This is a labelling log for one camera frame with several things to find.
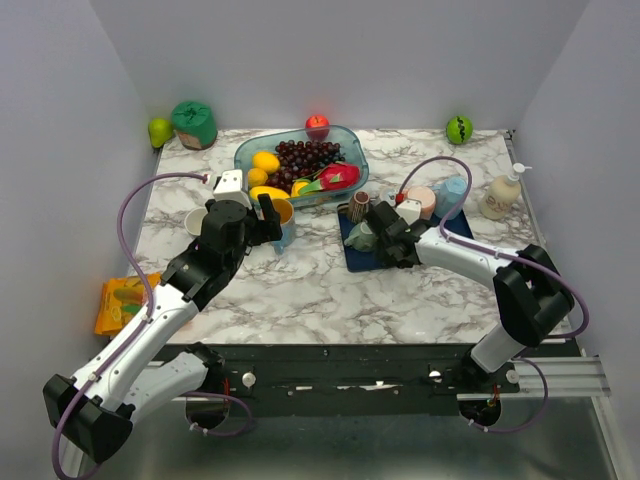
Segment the butterfly blue mug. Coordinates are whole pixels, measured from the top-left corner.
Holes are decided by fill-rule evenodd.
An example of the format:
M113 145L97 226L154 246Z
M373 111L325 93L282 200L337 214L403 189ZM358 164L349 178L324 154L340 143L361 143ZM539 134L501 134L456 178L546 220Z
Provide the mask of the butterfly blue mug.
M273 207L280 216L282 236L280 240L272 242L277 255L282 255L296 238L295 210L288 199L273 199Z

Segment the light green mug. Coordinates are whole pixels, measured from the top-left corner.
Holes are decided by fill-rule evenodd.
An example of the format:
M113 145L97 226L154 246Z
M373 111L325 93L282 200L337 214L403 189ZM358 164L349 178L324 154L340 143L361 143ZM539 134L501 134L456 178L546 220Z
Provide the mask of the light green mug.
M184 218L184 228L191 237L201 234L202 222L208 211L205 207L191 210Z

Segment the sage green mug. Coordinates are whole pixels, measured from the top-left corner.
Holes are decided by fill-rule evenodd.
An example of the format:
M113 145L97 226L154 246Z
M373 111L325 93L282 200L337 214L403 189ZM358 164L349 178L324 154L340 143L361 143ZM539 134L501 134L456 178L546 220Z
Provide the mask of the sage green mug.
M373 252L377 239L369 224L362 221L353 227L343 244L360 252Z

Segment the pink mug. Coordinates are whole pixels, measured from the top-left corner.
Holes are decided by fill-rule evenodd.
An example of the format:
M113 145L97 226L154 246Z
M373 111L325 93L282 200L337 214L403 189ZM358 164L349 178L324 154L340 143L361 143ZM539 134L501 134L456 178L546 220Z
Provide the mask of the pink mug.
M426 186L410 187L406 190L406 198L420 203L420 217L422 219L431 219L436 206L436 194L431 188Z

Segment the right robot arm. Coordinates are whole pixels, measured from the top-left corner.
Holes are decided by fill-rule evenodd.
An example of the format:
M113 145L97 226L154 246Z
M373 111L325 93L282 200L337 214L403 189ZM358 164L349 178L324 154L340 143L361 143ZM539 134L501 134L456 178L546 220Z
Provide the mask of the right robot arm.
M387 203L365 215L377 237L375 253L387 267L439 267L491 288L499 323L465 355L460 379L480 392L496 380L496 371L516 354L537 347L575 306L546 250L497 250L460 237L442 224L418 219L409 224Z

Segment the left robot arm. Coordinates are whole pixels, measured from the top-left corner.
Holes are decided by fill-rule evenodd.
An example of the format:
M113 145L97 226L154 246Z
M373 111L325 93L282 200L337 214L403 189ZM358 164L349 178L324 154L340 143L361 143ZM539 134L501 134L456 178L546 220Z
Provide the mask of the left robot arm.
M129 324L74 375L56 374L46 382L43 396L57 438L66 437L101 464L151 411L184 394L209 395L220 387L217 359L204 347L190 347L153 371L147 365L230 283L252 247L281 238L270 197L258 199L259 211L231 199L209 201L200 236L171 260Z

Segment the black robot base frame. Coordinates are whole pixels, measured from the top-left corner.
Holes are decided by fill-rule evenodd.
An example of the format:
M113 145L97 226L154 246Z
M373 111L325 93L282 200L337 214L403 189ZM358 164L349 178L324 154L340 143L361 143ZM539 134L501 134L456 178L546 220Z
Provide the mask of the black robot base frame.
M469 398L519 392L506 363L477 373L469 345L233 345L163 347L155 361L195 353L210 368L202 391L229 392L257 417L457 415Z

